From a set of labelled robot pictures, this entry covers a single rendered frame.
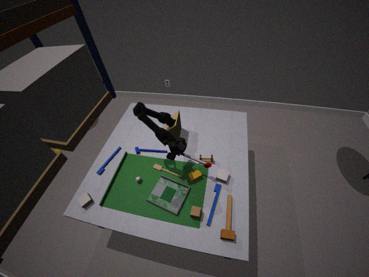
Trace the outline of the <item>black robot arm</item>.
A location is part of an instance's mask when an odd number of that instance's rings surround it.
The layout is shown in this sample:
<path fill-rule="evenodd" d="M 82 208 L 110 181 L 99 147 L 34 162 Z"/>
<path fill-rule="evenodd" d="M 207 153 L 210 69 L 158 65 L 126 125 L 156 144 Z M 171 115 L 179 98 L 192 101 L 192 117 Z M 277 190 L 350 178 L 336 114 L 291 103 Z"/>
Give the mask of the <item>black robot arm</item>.
<path fill-rule="evenodd" d="M 157 126 L 148 116 L 157 118 L 159 122 L 163 124 L 167 124 L 170 127 L 174 126 L 175 121 L 173 118 L 171 118 L 171 115 L 169 113 L 164 112 L 156 112 L 153 111 L 147 107 L 143 103 L 138 102 L 137 105 L 133 108 L 133 113 L 135 116 L 138 117 L 139 120 L 143 121 L 146 126 L 148 126 L 154 133 L 155 136 L 158 138 L 158 140 L 164 144 L 165 146 L 168 145 L 169 149 L 172 153 L 176 153 L 178 151 L 184 153 L 187 144 L 186 142 L 178 142 L 176 143 L 176 140 L 174 136 L 164 128 L 160 128 Z M 148 116 L 147 116 L 148 115 Z M 166 141 L 164 142 L 164 140 Z"/>

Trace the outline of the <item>green mat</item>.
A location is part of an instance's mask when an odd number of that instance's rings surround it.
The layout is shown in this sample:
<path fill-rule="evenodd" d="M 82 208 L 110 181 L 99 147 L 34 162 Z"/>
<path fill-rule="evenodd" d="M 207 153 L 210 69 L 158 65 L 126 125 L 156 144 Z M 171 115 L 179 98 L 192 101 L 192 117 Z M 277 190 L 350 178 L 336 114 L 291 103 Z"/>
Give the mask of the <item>green mat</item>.
<path fill-rule="evenodd" d="M 162 166 L 162 169 L 182 177 L 179 178 L 163 170 L 159 171 L 153 169 L 155 164 Z M 188 174 L 197 169 L 201 172 L 202 178 L 192 183 L 188 178 Z M 209 168 L 205 168 L 204 164 L 127 154 L 107 193 L 108 195 L 102 207 L 199 228 L 208 170 Z M 157 185 L 161 175 L 191 186 L 178 215 L 172 214 L 146 201 L 151 195 L 153 201 L 155 201 L 155 199 L 157 201 L 157 198 L 159 198 L 160 202 L 160 197 L 155 195 L 152 197 L 151 193 Z M 137 177 L 141 177 L 140 182 L 135 180 Z M 190 217 L 192 205 L 201 208 L 199 219 Z"/>

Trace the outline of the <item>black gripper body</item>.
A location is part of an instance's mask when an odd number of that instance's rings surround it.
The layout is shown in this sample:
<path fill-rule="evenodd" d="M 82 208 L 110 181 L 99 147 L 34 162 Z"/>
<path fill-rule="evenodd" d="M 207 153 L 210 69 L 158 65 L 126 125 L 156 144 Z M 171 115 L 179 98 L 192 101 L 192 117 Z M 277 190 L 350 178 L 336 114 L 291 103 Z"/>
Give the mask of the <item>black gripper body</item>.
<path fill-rule="evenodd" d="M 184 141 L 185 141 L 184 138 L 178 137 L 177 140 L 176 140 L 176 143 L 178 144 L 178 142 L 182 143 Z M 166 157 L 167 157 L 167 159 L 174 160 L 176 158 L 177 153 L 178 152 L 176 152 L 176 153 L 172 153 L 172 152 L 170 153 L 169 152 Z"/>

